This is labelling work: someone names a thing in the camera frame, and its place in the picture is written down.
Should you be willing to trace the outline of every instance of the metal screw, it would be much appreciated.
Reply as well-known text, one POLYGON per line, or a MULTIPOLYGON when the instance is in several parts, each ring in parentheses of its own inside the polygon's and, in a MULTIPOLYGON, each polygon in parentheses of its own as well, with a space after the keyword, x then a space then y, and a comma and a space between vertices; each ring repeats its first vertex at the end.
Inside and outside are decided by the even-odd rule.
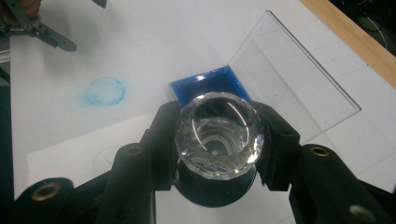
POLYGON ((330 155, 329 151, 326 150, 325 148, 321 147, 311 147, 309 148, 312 154, 320 156, 320 157, 327 157, 330 155))
POLYGON ((136 156, 142 152, 143 148, 140 146, 132 146, 130 148, 125 149, 124 153, 127 156, 136 156))
POLYGON ((363 223, 376 223, 374 213, 363 206, 352 204, 349 206, 349 212, 363 223))
POLYGON ((32 200, 37 202, 46 201, 52 198, 61 190, 61 185, 56 182, 49 182, 36 189, 32 194, 32 200))

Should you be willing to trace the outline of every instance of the transparent plastic panel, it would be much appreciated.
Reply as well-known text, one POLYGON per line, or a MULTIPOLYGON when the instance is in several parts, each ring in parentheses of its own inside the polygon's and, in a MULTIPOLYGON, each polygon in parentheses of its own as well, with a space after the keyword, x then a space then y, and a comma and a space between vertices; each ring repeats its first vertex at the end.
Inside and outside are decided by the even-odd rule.
POLYGON ((301 144, 361 110, 271 11, 230 66, 251 99, 276 110, 300 133, 301 144))

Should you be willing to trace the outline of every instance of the black holder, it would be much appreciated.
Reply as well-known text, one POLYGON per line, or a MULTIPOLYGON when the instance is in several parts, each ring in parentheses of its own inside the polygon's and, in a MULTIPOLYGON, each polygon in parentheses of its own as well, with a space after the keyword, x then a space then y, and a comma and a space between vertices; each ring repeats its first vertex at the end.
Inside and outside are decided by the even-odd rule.
POLYGON ((118 151, 110 172, 75 189, 64 178, 40 181, 12 205, 4 223, 155 223, 155 190, 175 185, 193 203, 224 206, 248 191, 256 170, 269 190, 292 185, 298 224, 395 223, 395 193, 361 183, 326 147, 301 147, 300 135, 272 107, 251 104, 265 143, 255 167, 235 180, 204 179, 178 158, 174 132, 180 108, 170 102, 160 107, 140 143, 118 151))

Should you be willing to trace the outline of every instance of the blue stain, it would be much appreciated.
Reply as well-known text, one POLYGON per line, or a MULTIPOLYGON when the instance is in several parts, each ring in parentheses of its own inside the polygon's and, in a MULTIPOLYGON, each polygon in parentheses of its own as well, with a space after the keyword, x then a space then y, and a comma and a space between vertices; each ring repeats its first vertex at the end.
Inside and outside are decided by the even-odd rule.
POLYGON ((116 105, 122 101, 126 89, 114 77, 100 77, 94 80, 85 93, 91 105, 116 105))

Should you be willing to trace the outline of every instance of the clear glass cylinder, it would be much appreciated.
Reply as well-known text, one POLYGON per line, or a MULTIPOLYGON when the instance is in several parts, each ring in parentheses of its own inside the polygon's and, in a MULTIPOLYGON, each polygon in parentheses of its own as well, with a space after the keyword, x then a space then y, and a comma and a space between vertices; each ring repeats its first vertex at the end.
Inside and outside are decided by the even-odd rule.
POLYGON ((210 92, 181 110, 175 141, 189 169, 207 179, 228 180, 254 165, 264 138, 259 114, 247 101, 210 92))

